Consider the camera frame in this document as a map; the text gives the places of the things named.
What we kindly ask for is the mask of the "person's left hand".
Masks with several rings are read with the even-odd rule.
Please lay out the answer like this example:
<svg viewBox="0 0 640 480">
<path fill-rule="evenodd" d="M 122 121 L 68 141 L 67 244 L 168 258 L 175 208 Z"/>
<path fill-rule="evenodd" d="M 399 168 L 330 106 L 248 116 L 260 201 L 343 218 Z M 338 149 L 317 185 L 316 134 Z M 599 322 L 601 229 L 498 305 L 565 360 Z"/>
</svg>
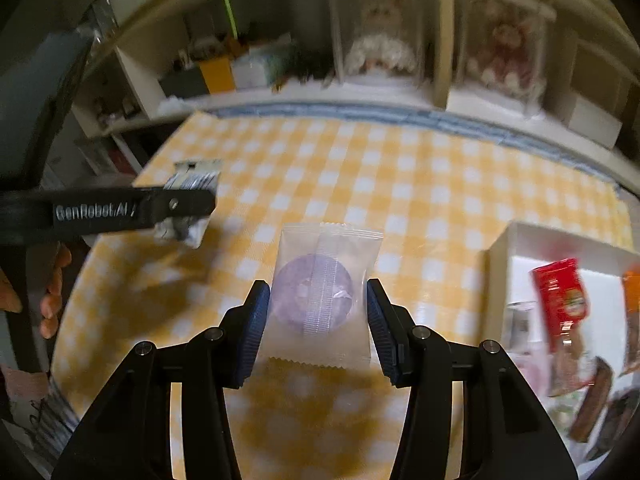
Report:
<svg viewBox="0 0 640 480">
<path fill-rule="evenodd" d="M 62 309 L 62 270 L 72 262 L 72 254 L 65 245 L 58 248 L 54 266 L 44 294 L 40 300 L 42 316 L 39 330 L 44 339 L 52 338 L 58 331 L 58 314 Z M 22 310 L 22 303 L 13 289 L 9 279 L 1 272 L 0 308 L 2 311 L 18 313 Z"/>
</svg>

